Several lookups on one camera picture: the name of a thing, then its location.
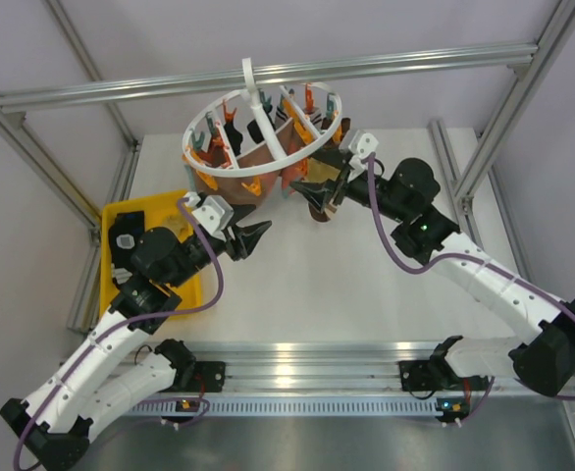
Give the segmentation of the yellow beige sock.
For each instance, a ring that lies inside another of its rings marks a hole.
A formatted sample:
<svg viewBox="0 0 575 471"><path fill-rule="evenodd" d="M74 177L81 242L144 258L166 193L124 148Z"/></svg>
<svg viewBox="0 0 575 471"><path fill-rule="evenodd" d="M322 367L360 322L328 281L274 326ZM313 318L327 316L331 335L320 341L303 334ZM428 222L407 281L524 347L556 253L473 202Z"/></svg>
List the yellow beige sock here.
<svg viewBox="0 0 575 471"><path fill-rule="evenodd" d="M335 181L340 174L340 169L311 159L308 161L307 175L305 179L309 183L324 183L327 180Z"/></svg>

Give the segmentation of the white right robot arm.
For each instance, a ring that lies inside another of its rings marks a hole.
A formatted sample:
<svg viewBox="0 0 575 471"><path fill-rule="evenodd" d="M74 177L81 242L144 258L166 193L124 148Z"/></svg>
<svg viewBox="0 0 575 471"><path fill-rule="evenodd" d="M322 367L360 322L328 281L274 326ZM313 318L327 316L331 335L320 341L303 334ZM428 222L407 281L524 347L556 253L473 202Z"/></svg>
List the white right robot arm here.
<svg viewBox="0 0 575 471"><path fill-rule="evenodd" d="M374 153L338 153L337 178L293 182L291 188L317 211L349 199L371 210L378 237L407 274L435 272L465 290L512 331L510 338L453 336L429 363L434 382L454 389L466 378L512 378L546 397L564 399L575 374L575 298L564 301L496 262L433 204L441 187L418 158L402 160L389 178L375 172Z"/></svg>

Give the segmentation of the white round clip hanger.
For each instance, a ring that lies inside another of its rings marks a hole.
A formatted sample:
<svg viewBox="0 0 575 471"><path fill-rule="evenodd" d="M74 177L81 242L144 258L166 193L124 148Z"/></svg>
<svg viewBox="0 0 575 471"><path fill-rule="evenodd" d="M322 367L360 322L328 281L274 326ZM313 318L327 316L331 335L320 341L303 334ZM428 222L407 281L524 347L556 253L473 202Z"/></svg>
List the white round clip hanger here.
<svg viewBox="0 0 575 471"><path fill-rule="evenodd" d="M210 102L182 137L183 161L201 176L254 177L309 157L328 141L340 141L343 103L324 82L299 82L302 98L284 85L268 95L252 77L252 60L241 61L245 86ZM255 120L274 161L241 168L237 157L256 144L246 126Z"/></svg>

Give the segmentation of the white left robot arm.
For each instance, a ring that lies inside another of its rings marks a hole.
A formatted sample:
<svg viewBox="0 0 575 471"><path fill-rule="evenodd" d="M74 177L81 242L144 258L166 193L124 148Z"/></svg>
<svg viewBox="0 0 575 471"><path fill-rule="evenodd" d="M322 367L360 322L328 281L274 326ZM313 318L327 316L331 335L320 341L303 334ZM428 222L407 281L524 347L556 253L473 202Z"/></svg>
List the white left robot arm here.
<svg viewBox="0 0 575 471"><path fill-rule="evenodd" d="M182 314L176 288L207 266L224 284L218 257L239 261L250 256L272 226L247 227L238 221L252 205L232 206L218 196L192 195L178 209L193 233L180 240L174 230L147 230L131 255L135 268L121 285L96 327L45 383L25 398L11 398L0 415L19 438L13 466L21 467L27 449L46 470L69 470L115 420L155 393L183 390L194 381L196 358L181 340L168 339L119 377L119 364Z"/></svg>

